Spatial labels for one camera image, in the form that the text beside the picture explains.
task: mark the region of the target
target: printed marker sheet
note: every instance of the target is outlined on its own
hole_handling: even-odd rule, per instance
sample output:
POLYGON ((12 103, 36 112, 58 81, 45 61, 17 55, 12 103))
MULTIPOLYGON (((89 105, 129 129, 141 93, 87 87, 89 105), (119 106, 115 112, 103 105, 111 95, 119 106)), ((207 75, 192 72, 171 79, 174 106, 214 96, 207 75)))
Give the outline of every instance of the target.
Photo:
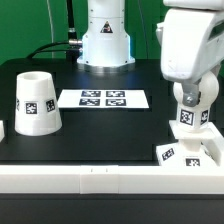
POLYGON ((143 90, 62 90, 59 108, 149 108, 143 90))

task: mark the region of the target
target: black tabletop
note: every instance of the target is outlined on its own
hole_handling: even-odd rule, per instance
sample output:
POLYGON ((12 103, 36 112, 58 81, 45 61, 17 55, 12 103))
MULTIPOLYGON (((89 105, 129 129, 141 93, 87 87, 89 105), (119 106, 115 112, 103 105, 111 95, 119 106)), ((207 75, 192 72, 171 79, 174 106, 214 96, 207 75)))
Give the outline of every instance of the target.
POLYGON ((0 78, 6 132, 1 164, 156 164, 156 145, 172 138, 168 120, 175 119, 176 102, 158 60, 137 60, 132 71, 99 75, 60 59, 17 59, 0 67, 0 78), (149 109, 60 109, 63 127, 58 132, 19 135, 14 130, 16 76, 36 70, 52 74, 57 97, 63 89, 144 90, 149 109))
MULTIPOLYGON (((223 79, 210 120, 224 134, 223 79)), ((159 60, 137 60, 132 71, 98 75, 63 59, 15 59, 0 66, 0 120, 6 137, 0 164, 158 165, 157 145, 175 141, 172 83, 159 60), (47 71, 57 97, 62 89, 144 90, 149 109, 60 109, 63 127, 40 137, 14 130, 16 76, 47 71)), ((203 223, 223 224, 221 195, 0 195, 0 223, 203 223)))

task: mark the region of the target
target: cable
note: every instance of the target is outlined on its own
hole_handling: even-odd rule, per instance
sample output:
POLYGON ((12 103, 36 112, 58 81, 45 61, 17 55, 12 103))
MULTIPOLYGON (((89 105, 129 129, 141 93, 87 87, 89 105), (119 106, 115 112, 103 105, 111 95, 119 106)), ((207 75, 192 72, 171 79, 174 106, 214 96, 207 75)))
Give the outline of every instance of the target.
POLYGON ((34 51, 33 53, 29 54, 26 58, 32 59, 36 54, 40 53, 48 53, 48 52, 66 52, 67 50, 45 50, 45 51, 34 51))
POLYGON ((66 0, 66 3, 67 3, 67 13, 68 13, 68 39, 77 39, 72 0, 66 0))
POLYGON ((47 8, 48 8, 48 14, 49 14, 49 20, 50 20, 50 27, 51 27, 51 42, 54 43, 54 25, 53 25, 53 17, 51 12, 51 4, 50 0, 47 0, 47 8))
POLYGON ((147 59, 149 59, 149 43, 148 43, 147 34, 146 34, 145 20, 144 20, 144 16, 143 16, 143 12, 142 12, 141 0, 138 0, 138 8, 139 8, 141 21, 142 21, 142 29, 143 29, 143 33, 144 33, 144 38, 145 38, 146 57, 147 57, 147 59))
POLYGON ((44 50, 46 48, 49 48, 49 47, 54 47, 54 46, 58 46, 58 45, 65 45, 65 44, 69 44, 69 42, 68 41, 60 41, 60 42, 54 42, 54 43, 46 44, 42 47, 37 48, 35 51, 42 51, 42 50, 44 50))

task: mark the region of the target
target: inverted white cup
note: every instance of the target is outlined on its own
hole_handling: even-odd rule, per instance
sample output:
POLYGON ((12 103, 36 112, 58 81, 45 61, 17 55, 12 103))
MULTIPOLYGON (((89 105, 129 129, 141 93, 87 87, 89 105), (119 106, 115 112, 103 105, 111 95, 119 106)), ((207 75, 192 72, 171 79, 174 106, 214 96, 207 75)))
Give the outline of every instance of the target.
POLYGON ((17 76, 16 132, 40 136, 62 126, 52 76, 47 72, 25 72, 17 76))

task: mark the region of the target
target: green background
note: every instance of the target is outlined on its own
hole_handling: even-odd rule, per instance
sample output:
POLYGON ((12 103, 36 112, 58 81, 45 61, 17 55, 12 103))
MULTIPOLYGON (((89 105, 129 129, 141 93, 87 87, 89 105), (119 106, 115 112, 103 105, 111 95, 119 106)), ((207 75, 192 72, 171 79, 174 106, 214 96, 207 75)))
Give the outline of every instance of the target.
MULTIPOLYGON (((155 36, 156 24, 163 21, 167 8, 162 0, 141 0, 146 24, 149 58, 160 58, 155 36)), ((67 40, 66 0, 50 0, 55 41, 67 40)), ((73 0, 78 37, 87 31, 87 0, 73 0)), ((126 0, 126 31, 132 40, 132 56, 146 58, 141 17, 137 0, 126 0)), ((36 48, 51 43, 47 0, 0 0, 0 64, 12 58, 23 58, 36 48)), ((56 57, 65 57, 56 53, 56 57)), ((38 55, 51 57, 51 54, 38 55)))

